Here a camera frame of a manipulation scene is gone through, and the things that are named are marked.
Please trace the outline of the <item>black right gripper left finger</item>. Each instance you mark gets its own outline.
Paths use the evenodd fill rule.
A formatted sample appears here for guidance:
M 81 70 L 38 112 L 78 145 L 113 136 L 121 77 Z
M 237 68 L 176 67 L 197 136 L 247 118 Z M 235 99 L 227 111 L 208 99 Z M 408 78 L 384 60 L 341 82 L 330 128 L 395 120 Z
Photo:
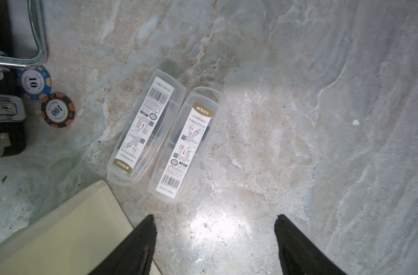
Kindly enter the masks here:
M 147 215 L 91 275 L 148 275 L 155 254 L 157 227 Z

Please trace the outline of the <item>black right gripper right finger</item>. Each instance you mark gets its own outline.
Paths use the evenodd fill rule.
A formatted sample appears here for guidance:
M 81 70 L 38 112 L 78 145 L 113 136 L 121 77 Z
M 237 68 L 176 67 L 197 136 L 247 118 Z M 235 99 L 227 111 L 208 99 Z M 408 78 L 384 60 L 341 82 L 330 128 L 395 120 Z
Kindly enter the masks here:
M 283 274 L 345 274 L 287 216 L 283 214 L 278 216 L 274 224 L 274 232 Z

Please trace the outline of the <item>cream canvas tote bag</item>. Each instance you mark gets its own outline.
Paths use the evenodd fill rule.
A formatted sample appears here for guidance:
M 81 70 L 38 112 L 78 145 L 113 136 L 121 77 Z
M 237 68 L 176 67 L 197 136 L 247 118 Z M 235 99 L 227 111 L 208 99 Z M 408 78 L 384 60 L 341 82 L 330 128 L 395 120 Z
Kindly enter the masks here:
M 98 181 L 3 241 L 0 275 L 90 275 L 135 227 Z

